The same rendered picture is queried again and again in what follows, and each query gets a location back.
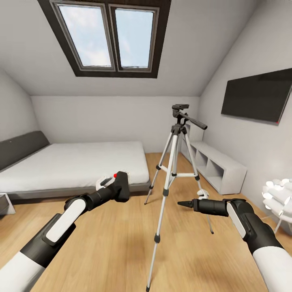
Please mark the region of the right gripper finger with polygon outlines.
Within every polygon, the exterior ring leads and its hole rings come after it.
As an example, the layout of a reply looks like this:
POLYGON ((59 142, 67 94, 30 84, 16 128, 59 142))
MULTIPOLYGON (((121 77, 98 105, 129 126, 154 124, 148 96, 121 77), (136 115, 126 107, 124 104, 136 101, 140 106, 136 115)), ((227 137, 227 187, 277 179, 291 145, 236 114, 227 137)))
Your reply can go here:
POLYGON ((182 202, 178 202, 178 205, 193 208, 193 207, 194 207, 194 199, 192 199, 192 201, 182 201, 182 202))

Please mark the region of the digital camera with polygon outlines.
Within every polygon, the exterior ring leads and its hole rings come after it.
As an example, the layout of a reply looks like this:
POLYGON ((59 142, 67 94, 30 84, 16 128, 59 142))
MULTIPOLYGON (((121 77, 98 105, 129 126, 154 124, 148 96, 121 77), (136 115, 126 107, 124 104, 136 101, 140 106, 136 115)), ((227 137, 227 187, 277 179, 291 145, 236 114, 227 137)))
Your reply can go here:
POLYGON ((129 184, 128 184, 128 174, 126 172, 118 171, 114 176, 114 185, 121 185, 121 189, 118 190, 118 194, 112 197, 110 200, 116 200, 117 202, 125 203, 129 200, 129 184))

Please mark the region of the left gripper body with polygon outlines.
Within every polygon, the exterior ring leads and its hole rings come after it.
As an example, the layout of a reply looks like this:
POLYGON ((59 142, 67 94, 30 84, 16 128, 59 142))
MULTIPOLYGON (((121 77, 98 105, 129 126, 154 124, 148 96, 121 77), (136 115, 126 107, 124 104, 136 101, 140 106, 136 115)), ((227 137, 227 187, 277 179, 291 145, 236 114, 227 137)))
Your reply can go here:
POLYGON ((118 194, 118 190, 116 186, 114 185, 114 183, 95 192, 100 196, 100 199, 101 199, 100 205, 104 204, 105 202, 110 201, 112 197, 118 194))

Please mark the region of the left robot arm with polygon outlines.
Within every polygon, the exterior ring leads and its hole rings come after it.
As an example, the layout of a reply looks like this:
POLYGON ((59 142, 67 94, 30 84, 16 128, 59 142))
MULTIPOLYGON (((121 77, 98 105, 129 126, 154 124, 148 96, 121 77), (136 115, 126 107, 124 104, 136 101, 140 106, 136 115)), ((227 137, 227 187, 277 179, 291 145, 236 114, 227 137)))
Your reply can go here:
POLYGON ((0 292, 30 292, 76 228, 76 219, 118 194, 121 185, 105 186, 112 178, 112 174, 102 176, 94 193, 76 195, 65 202, 65 212, 56 213, 0 270, 0 292))

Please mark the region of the camera tripod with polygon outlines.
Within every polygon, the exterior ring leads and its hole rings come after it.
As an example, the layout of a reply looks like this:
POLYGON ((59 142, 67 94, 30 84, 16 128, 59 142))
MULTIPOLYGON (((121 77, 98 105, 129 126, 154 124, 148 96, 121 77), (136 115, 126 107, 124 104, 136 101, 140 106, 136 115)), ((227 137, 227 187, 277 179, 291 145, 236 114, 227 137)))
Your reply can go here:
MULTIPOLYGON (((176 177, 195 177, 195 180, 197 180, 198 182, 198 186, 199 189, 201 190, 201 185, 200 185, 200 177, 199 174, 197 172, 196 166, 195 166, 195 162, 194 162, 194 158, 193 158, 193 154, 191 151, 191 147, 190 147, 190 143, 189 143, 189 139, 187 136, 187 130, 186 127, 184 127, 184 125, 186 124, 186 121, 190 121, 191 123, 195 124, 196 126, 200 127, 203 130, 206 130, 208 128, 207 125, 205 125, 202 122, 199 122, 195 119, 192 119, 190 117, 188 117, 188 114, 185 113, 183 114, 182 112, 180 112, 180 110, 184 110, 184 109, 188 109, 189 105, 188 104, 176 104, 172 106, 173 109, 173 117, 177 118, 177 124, 175 124, 174 126, 172 126, 171 129, 171 133, 169 135, 169 139, 167 141, 167 144, 165 146, 165 149, 163 151, 163 155, 161 157, 160 163, 156 166, 157 172, 155 174, 154 180, 152 185, 149 186, 150 191, 148 194, 148 197, 146 199, 146 202, 144 205, 146 205, 149 195, 154 187, 154 183, 156 181, 158 172, 163 169, 164 171, 167 172, 167 176, 166 176, 166 180, 165 180, 165 186, 163 189, 163 201, 162 201, 162 206, 161 206, 161 212, 160 212, 160 218, 159 218, 159 224, 158 224, 158 228, 157 228, 157 233, 155 234, 155 247, 154 247, 154 252, 153 252, 153 257, 152 257, 152 263, 151 263, 151 268, 150 268, 150 274, 149 274, 149 279, 148 279, 148 285, 146 287, 146 292, 149 292, 150 290, 150 282, 151 282, 151 277, 152 277, 152 270, 153 270, 153 265, 154 265, 154 261, 155 261, 155 254, 156 254, 156 249, 157 249, 157 244, 160 243, 160 229, 161 229, 161 223, 162 223, 162 218, 163 218, 163 212, 164 212, 164 206, 165 206, 165 200, 166 200, 166 196, 168 197, 169 194, 169 188, 171 186, 171 184, 173 183, 174 179, 176 177), (181 124, 181 119, 184 119, 184 124, 181 124), (185 141, 187 144, 187 149, 190 155, 190 159, 191 159, 191 163, 194 169, 194 173, 188 173, 188 174, 177 174, 176 170, 177 170, 177 159, 178 159, 178 147, 179 147, 179 138, 180 138, 180 134, 181 132, 184 134, 185 137, 185 141), (172 149, 170 152, 170 160, 169 160, 169 165, 168 168, 164 167, 162 165, 164 158, 166 156, 167 150, 170 146, 171 140, 173 138, 173 143, 172 143, 172 149)), ((211 233, 214 234, 212 227, 211 227, 211 223, 210 223, 210 219, 209 216, 207 214, 207 218, 209 221, 209 225, 210 225, 210 229, 211 229, 211 233)))

